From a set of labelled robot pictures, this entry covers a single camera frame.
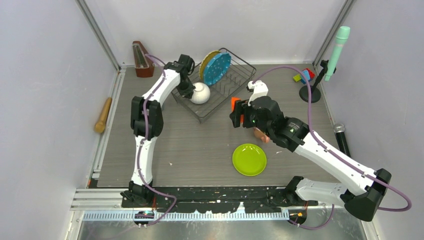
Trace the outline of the green plate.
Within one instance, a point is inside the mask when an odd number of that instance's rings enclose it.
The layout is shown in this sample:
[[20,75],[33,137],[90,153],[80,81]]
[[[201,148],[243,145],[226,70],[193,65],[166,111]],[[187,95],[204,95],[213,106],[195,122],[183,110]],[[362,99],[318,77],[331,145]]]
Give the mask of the green plate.
[[244,143],[234,150],[232,164],[240,174],[254,177],[265,170],[267,156],[259,146],[252,143]]

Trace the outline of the blue polka dot plate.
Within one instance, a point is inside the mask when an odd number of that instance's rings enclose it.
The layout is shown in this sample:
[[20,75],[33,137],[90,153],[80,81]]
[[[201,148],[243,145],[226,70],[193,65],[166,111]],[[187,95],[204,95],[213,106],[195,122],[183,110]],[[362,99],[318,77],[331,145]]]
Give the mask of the blue polka dot plate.
[[207,86],[216,84],[226,74],[231,65],[232,57],[227,52],[220,52],[206,66],[203,83]]

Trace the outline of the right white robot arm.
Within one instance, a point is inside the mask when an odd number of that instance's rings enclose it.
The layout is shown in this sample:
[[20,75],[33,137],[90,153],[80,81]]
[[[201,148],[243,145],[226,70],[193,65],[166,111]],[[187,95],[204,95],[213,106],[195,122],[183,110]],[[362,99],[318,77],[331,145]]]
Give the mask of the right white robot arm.
[[284,116],[276,101],[261,96],[252,102],[231,99],[229,115],[233,127],[256,128],[277,146],[309,159],[334,176],[339,183],[312,181],[295,176],[285,198],[291,205],[319,201],[344,207],[352,216],[373,220],[392,175],[384,168],[374,170],[333,147],[302,120]]

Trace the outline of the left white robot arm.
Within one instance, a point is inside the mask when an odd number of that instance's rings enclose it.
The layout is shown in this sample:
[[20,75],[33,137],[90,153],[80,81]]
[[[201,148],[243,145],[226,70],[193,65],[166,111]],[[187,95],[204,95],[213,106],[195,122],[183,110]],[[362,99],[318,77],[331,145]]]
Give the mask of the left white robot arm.
[[182,54],[177,61],[168,62],[156,83],[141,97],[131,100],[130,127],[135,138],[134,170],[128,190],[121,193],[124,202],[148,207],[160,192],[152,187],[153,153],[164,128],[162,104],[173,90],[191,99],[195,90],[189,76],[195,69],[194,60]]

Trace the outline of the black handheld microphone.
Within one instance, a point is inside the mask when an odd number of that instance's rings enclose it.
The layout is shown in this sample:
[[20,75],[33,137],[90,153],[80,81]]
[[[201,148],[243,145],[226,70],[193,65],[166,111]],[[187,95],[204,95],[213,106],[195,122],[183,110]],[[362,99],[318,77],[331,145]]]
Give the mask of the black handheld microphone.
[[333,131],[339,150],[348,157],[351,157],[350,149],[345,135],[345,126],[341,123],[336,123],[333,126]]

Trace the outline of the brown wooden metronome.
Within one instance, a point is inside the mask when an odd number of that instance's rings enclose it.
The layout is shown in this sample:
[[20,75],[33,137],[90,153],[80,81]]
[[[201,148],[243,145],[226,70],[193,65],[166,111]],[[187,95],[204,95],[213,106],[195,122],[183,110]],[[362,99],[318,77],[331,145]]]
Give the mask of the brown wooden metronome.
[[148,54],[147,49],[143,44],[136,40],[132,42],[132,50],[134,56],[134,68],[135,73],[138,78],[150,78],[154,74],[155,66],[146,54]]

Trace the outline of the wooden rolling pin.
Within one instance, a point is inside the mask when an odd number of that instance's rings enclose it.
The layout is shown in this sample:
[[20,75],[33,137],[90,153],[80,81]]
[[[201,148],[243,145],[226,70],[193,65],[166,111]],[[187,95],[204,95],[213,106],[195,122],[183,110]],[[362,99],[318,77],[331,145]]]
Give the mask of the wooden rolling pin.
[[105,131],[106,128],[106,123],[107,123],[107,119],[109,116],[109,111],[112,105],[112,101],[113,99],[111,97],[108,97],[103,105],[103,108],[100,112],[99,118],[97,120],[97,122],[94,125],[94,131],[96,133],[103,133]]

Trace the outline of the yellow woven bamboo plate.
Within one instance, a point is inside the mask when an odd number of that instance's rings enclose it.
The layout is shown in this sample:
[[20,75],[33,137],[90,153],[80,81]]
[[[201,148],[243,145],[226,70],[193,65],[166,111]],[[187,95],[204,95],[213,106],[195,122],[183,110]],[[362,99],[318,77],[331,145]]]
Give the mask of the yellow woven bamboo plate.
[[207,67],[208,63],[218,54],[220,54],[221,51],[220,50],[214,50],[211,51],[210,53],[208,53],[204,59],[201,61],[200,65],[199,65],[199,69],[198,69],[198,73],[199,73],[199,78],[200,80],[203,82],[204,81],[204,71],[205,68]]

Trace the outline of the pink ceramic mug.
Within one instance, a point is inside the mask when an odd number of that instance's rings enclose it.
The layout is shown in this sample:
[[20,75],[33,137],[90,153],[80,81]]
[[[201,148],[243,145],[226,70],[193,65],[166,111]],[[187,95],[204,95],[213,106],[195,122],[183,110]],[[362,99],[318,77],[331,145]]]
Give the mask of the pink ceramic mug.
[[256,127],[253,128],[253,134],[257,139],[261,140],[263,143],[268,143],[270,141],[270,138]]

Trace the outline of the colourful toy blocks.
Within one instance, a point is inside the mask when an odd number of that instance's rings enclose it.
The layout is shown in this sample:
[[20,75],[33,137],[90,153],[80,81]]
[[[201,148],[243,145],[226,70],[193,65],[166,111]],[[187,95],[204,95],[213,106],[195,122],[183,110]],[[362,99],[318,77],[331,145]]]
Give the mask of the colourful toy blocks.
[[301,82],[302,84],[306,84],[306,81],[310,82],[311,80],[313,80],[315,78],[315,73],[310,70],[309,68],[305,68],[304,70],[302,70],[302,74],[297,74],[295,76],[292,77],[294,82]]

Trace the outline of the mint green microphone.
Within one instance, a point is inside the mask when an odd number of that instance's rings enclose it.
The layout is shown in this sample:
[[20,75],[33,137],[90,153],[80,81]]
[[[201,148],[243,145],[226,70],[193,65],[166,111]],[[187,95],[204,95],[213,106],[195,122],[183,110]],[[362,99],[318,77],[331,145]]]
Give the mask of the mint green microphone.
[[350,32],[351,28],[349,26],[341,26],[336,33],[334,47],[327,64],[327,71],[324,75],[324,80],[326,82],[330,80],[336,70],[338,60],[340,58],[344,45],[349,39]]

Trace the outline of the white ribbed bowl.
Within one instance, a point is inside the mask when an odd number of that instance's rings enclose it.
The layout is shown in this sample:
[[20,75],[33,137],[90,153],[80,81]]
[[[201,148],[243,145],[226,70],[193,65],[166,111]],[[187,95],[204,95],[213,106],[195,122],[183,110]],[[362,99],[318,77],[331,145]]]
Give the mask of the white ribbed bowl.
[[206,103],[211,97],[210,88],[203,82],[196,82],[193,86],[194,90],[190,101],[197,105]]

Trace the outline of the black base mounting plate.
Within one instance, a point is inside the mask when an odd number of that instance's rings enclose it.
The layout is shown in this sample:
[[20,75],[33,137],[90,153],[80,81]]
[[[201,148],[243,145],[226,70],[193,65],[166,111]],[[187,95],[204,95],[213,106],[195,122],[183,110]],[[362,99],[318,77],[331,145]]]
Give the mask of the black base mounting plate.
[[280,186],[134,187],[121,192],[124,208],[153,208],[160,213],[276,213],[278,208],[317,206]]

